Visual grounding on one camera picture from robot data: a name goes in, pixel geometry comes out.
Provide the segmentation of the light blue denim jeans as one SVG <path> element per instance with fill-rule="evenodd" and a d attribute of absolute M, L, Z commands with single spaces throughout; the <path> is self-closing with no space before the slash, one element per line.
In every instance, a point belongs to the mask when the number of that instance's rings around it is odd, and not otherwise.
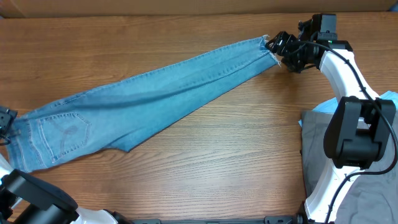
<path fill-rule="evenodd" d="M 102 149 L 129 151 L 277 64 L 266 38 L 205 54 L 51 102 L 17 118 L 10 165 L 47 169 Z"/>

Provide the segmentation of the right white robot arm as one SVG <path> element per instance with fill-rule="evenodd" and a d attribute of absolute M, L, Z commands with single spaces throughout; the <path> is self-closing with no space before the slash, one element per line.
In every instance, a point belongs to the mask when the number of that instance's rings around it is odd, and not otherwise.
<path fill-rule="evenodd" d="M 354 59 L 349 42 L 338 40 L 336 14 L 314 14 L 300 21 L 298 36 L 279 32 L 266 48 L 281 56 L 291 72 L 315 67 L 327 77 L 338 100 L 323 138 L 327 161 L 315 190 L 295 215 L 268 216 L 265 223 L 334 223 L 336 212 L 360 175 L 380 175 L 391 171 L 370 171 L 380 161 L 388 140 L 397 142 L 392 128 L 396 106 L 383 100 L 368 85 Z"/>

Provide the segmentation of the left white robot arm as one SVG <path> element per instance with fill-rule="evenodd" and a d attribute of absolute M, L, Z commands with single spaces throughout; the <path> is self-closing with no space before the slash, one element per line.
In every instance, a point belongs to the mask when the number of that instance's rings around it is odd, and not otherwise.
<path fill-rule="evenodd" d="M 1 139 L 8 160 L 1 159 L 1 219 L 20 200 L 29 206 L 16 223 L 130 223 L 118 212 L 80 207 L 62 189 L 31 173 L 59 166 L 106 145 L 103 124 L 80 111 L 44 110 L 18 117 L 1 108 Z"/>

